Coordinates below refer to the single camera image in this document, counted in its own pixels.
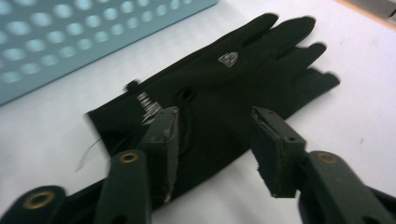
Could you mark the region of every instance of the perforated panel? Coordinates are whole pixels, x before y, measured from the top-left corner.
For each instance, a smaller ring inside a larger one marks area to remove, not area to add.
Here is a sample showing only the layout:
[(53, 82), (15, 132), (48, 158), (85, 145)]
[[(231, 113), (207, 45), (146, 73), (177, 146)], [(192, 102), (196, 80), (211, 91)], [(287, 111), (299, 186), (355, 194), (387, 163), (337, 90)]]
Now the perforated panel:
[(0, 0), (0, 105), (218, 0)]

